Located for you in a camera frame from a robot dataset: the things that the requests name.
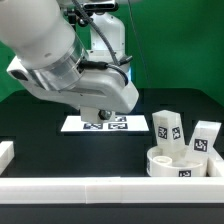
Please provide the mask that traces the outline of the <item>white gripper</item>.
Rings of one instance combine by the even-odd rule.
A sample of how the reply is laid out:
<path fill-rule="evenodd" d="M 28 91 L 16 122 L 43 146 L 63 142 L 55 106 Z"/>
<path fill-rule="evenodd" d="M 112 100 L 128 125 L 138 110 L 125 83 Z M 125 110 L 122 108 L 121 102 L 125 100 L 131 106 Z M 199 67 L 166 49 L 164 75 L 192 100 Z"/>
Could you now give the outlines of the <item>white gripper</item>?
<path fill-rule="evenodd" d="M 83 121 L 111 121 L 115 113 L 130 113 L 139 93 L 113 66 L 105 70 L 79 69 L 66 61 L 45 69 L 26 69 L 23 85 L 35 97 L 79 110 Z"/>

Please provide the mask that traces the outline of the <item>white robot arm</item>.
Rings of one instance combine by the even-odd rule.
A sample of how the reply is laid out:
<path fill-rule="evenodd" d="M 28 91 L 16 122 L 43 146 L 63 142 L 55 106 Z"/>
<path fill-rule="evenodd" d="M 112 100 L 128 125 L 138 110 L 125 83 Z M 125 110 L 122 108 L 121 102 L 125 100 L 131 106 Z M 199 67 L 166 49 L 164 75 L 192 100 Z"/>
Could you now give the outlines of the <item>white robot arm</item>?
<path fill-rule="evenodd" d="M 33 96 L 104 123 L 128 114 L 139 94 L 128 80 L 125 27 L 110 13 L 137 0 L 0 0 L 7 73 Z"/>

